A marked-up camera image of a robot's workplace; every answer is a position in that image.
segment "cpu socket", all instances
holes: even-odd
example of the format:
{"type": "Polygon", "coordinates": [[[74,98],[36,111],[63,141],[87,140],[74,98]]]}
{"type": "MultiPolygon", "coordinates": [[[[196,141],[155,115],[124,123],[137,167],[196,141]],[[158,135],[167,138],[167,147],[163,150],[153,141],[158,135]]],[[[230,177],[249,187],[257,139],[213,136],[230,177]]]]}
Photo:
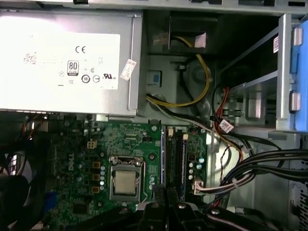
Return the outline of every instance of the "cpu socket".
{"type": "Polygon", "coordinates": [[[111,156],[109,199],[140,201],[143,160],[136,157],[111,156]]]}

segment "yellow wire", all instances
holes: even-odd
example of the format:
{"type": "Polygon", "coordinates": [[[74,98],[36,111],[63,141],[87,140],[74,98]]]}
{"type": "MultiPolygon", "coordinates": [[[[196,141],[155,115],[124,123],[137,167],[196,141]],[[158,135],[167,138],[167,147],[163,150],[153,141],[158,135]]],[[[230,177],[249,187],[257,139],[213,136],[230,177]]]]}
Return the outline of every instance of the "yellow wire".
{"type": "MultiPolygon", "coordinates": [[[[183,41],[187,46],[189,47],[193,47],[192,44],[187,41],[186,39],[179,37],[179,36],[175,36],[177,39],[180,39],[181,41],[183,41]]],[[[198,59],[198,61],[200,62],[204,73],[205,73],[205,88],[203,89],[203,91],[201,92],[201,94],[194,100],[191,101],[189,103],[168,103],[168,102],[161,102],[159,100],[155,100],[149,96],[147,96],[147,99],[151,100],[152,102],[154,102],[155,104],[161,105],[161,106],[165,106],[165,107],[184,107],[184,106],[189,106],[192,105],[194,103],[199,102],[201,99],[203,99],[203,97],[205,97],[209,87],[210,87],[210,70],[207,67],[207,65],[205,64],[204,60],[202,59],[200,54],[196,54],[196,57],[198,59]]]]}
{"type": "Polygon", "coordinates": [[[227,144],[230,145],[231,147],[235,148],[235,149],[239,152],[239,154],[240,154],[240,160],[241,160],[241,161],[244,159],[244,155],[243,155],[243,152],[242,152],[241,149],[239,149],[239,148],[236,147],[233,143],[231,143],[229,140],[227,140],[226,138],[224,138],[223,136],[221,136],[221,135],[217,132],[215,126],[213,126],[213,131],[214,131],[216,134],[218,134],[219,137],[220,137],[223,141],[225,141],[225,143],[227,143],[227,144]]]}

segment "red wire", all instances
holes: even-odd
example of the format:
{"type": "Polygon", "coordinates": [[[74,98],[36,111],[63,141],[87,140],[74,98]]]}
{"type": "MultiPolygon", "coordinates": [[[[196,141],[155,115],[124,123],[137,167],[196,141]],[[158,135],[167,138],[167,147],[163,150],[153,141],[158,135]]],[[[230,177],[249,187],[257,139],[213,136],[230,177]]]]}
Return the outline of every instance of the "red wire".
{"type": "MultiPolygon", "coordinates": [[[[222,117],[223,108],[224,108],[225,103],[227,101],[228,93],[229,93],[229,87],[224,89],[224,97],[223,97],[222,102],[221,102],[221,104],[220,104],[220,106],[219,106],[219,108],[216,112],[218,118],[222,117]]],[[[214,126],[215,126],[216,130],[218,130],[218,132],[220,132],[220,126],[219,126],[219,123],[217,121],[214,123],[214,126]]]]}

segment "barcode sticker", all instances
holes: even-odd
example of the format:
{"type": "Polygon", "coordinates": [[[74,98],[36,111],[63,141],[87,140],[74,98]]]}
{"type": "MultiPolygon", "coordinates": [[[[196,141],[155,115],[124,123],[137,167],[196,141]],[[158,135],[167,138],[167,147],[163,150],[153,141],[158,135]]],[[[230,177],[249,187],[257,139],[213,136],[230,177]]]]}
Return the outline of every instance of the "barcode sticker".
{"type": "Polygon", "coordinates": [[[137,62],[135,62],[131,59],[128,59],[120,77],[129,81],[130,77],[131,77],[131,73],[133,72],[136,64],[137,64],[137,62]]]}
{"type": "Polygon", "coordinates": [[[227,120],[223,119],[222,122],[219,124],[219,126],[221,127],[221,129],[224,130],[224,132],[229,133],[234,126],[232,124],[230,124],[227,120]]]}
{"type": "Polygon", "coordinates": [[[273,53],[276,53],[279,50],[279,37],[274,38],[273,42],[273,53]]]}

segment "white sticker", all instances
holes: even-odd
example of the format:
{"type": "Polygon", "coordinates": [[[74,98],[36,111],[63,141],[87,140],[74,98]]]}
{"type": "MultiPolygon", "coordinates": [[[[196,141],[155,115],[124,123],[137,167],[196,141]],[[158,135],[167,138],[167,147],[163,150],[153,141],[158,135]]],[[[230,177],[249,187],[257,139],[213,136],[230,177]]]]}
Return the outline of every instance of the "white sticker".
{"type": "Polygon", "coordinates": [[[273,53],[276,53],[279,50],[279,36],[274,38],[273,41],[273,53]]]}
{"type": "Polygon", "coordinates": [[[202,35],[196,36],[194,40],[194,47],[205,48],[206,46],[206,32],[202,35]]]}
{"type": "Polygon", "coordinates": [[[14,61],[20,60],[19,72],[30,76],[28,81],[35,83],[43,77],[48,84],[65,89],[118,88],[120,35],[33,33],[13,40],[23,44],[14,49],[14,61]]]}
{"type": "Polygon", "coordinates": [[[128,59],[120,77],[127,80],[127,81],[130,80],[131,73],[133,72],[136,64],[137,64],[137,62],[135,62],[131,59],[128,59]]]}
{"type": "Polygon", "coordinates": [[[219,126],[221,127],[221,129],[224,130],[224,132],[229,133],[234,126],[232,124],[230,124],[227,120],[223,119],[222,122],[219,124],[219,126]]]}

